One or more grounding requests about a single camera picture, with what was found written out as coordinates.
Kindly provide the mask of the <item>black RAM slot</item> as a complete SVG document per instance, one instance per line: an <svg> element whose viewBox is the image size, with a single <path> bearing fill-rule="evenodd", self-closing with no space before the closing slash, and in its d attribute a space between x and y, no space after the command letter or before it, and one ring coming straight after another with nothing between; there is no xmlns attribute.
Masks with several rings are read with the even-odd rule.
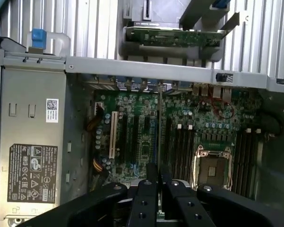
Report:
<svg viewBox="0 0 284 227"><path fill-rule="evenodd" d="M181 154L182 154L182 139L183 139L183 130L178 130L178 141L177 141L177 161L175 166L175 178L179 179L179 171L181 167Z"/></svg>
<svg viewBox="0 0 284 227"><path fill-rule="evenodd" d="M194 130L188 131L188 144L187 144L187 171L186 171L186 180L190 182L191 175L191 163L192 163L192 150L194 146Z"/></svg>
<svg viewBox="0 0 284 227"><path fill-rule="evenodd" d="M246 131L242 131L240 134L240 146L239 146L240 156L238 159L238 179L237 179L237 188L236 188L238 194L241 194L247 139L248 139L248 134L246 133Z"/></svg>
<svg viewBox="0 0 284 227"><path fill-rule="evenodd" d="M251 175L250 175L250 186L249 196L251 199L255 198L255 180L256 180L256 165L257 165L257 152L258 152L258 141L261 129L257 128L252 134L252 156L251 156Z"/></svg>

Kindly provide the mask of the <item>black expansion slot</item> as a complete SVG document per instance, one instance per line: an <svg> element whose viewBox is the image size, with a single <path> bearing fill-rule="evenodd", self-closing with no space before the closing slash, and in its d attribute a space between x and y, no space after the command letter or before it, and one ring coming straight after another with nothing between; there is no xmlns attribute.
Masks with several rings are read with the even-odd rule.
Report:
<svg viewBox="0 0 284 227"><path fill-rule="evenodd" d="M136 150L137 150L137 140L138 140L138 130L139 130L139 116L135 115L133 120L133 137L132 137L132 163L136 162Z"/></svg>
<svg viewBox="0 0 284 227"><path fill-rule="evenodd" d="M169 163L169 154L170 154L170 136L171 136L171 131L172 131L172 118L167 118L166 120L166 140L165 140L165 161L166 164Z"/></svg>
<svg viewBox="0 0 284 227"><path fill-rule="evenodd" d="M123 115L122 128L121 128L121 134L120 134L120 159L121 159L121 163L125 162L127 123L128 123L128 117L127 117L127 115Z"/></svg>

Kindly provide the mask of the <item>white expansion slot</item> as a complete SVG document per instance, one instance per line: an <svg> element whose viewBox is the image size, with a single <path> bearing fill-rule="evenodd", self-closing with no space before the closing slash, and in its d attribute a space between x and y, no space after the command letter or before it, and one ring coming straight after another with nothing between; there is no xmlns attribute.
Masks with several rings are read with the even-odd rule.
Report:
<svg viewBox="0 0 284 227"><path fill-rule="evenodd" d="M111 130L109 143L109 158L115 158L116 130L118 123L118 111L113 111L111 114Z"/></svg>

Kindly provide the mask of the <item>green motherboard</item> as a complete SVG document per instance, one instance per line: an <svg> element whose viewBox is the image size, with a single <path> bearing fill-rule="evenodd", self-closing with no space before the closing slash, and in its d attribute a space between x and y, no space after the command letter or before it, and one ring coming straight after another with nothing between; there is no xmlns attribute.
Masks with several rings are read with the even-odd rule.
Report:
<svg viewBox="0 0 284 227"><path fill-rule="evenodd" d="M260 128L259 108L262 98L255 91L231 90L230 100L223 100L214 95L213 89L207 89L206 95L195 92L181 93L176 96L162 94L162 140L161 165L168 166L172 178L175 178L177 161L178 130L183 130L181 167L179 179L186 181L187 144L189 130L194 130L194 146L190 182L193 182L193 162L196 148L203 145L227 145L233 154L232 188L237 193L238 159L240 134L246 131L245 165L242 178L241 194L249 197L252 134ZM158 166L158 93L102 92L95 96L96 125L92 135L92 173L89 189L100 188L110 182L120 182L129 186L135 179L146 178L146 165ZM118 111L116 130L115 158L109 158L111 114ZM120 134L123 115L127 115L127 136L125 162L120 159ZM139 116L139 130L136 150L136 162L132 163L132 137L134 116ZM170 136L169 163L165 161L166 120L172 118Z"/></svg>

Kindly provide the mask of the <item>grey power supply unit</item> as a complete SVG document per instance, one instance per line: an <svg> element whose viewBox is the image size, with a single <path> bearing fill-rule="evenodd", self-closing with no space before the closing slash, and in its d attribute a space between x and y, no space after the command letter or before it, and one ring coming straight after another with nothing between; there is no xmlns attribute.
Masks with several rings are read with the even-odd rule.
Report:
<svg viewBox="0 0 284 227"><path fill-rule="evenodd" d="M0 223L60 204L66 76L4 69L0 94Z"/></svg>

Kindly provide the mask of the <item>grey metal PC case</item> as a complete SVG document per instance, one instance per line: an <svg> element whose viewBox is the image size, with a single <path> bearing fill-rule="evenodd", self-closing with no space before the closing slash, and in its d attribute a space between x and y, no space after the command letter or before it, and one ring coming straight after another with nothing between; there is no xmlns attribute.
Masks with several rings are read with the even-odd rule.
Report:
<svg viewBox="0 0 284 227"><path fill-rule="evenodd" d="M0 94L1 76L6 68L58 72L66 76L61 199L58 206L92 192L89 183L93 170L92 128L97 121L96 94L159 93L158 83L162 82L162 94L172 96L187 92L206 95L207 89L213 89L214 95L223 100L230 100L231 90L255 91L260 95L261 134L258 141L255 198L246 198L284 212L284 79L258 73L179 65L71 57L66 54L56 56L0 37ZM29 219L17 222L11 218L0 223L0 227L16 227ZM157 216L155 227L185 225L179 219L166 217L164 212L163 218L158 219Z"/></svg>

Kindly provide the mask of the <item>grey parts rack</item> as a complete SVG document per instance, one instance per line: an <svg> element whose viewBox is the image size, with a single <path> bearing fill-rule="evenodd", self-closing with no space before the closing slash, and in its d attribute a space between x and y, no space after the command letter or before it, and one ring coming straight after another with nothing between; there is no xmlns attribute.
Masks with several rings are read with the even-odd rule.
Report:
<svg viewBox="0 0 284 227"><path fill-rule="evenodd" d="M218 47L156 47L125 40L130 22L161 22L183 30L214 32L230 27L226 21L231 0L119 0L118 53L124 60L187 65L190 61L218 62L224 39Z"/></svg>

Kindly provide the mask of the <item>green graphics card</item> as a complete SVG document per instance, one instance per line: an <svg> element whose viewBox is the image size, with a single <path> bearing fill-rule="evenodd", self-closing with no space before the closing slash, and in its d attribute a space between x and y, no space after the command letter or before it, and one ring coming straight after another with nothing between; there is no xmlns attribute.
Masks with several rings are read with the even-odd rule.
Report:
<svg viewBox="0 0 284 227"><path fill-rule="evenodd" d="M218 47L227 35L225 30L206 32L183 30L161 22L130 22L125 27L125 40L143 46L156 47Z"/></svg>

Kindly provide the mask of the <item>blue plastic latch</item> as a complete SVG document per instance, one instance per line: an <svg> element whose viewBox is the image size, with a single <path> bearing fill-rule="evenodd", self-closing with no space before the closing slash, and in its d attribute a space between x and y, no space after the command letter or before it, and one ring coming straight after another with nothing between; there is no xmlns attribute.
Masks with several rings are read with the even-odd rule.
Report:
<svg viewBox="0 0 284 227"><path fill-rule="evenodd" d="M33 28L31 39L32 39L32 47L40 48L43 50L46 49L47 32L45 30Z"/></svg>

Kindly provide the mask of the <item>CPU socket with metal frame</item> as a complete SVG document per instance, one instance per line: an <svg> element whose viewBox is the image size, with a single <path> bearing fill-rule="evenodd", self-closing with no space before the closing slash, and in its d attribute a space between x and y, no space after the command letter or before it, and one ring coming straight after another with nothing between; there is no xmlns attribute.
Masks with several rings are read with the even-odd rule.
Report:
<svg viewBox="0 0 284 227"><path fill-rule="evenodd" d="M192 187L196 190L202 184L212 184L230 191L232 158L230 146L199 144L194 154Z"/></svg>

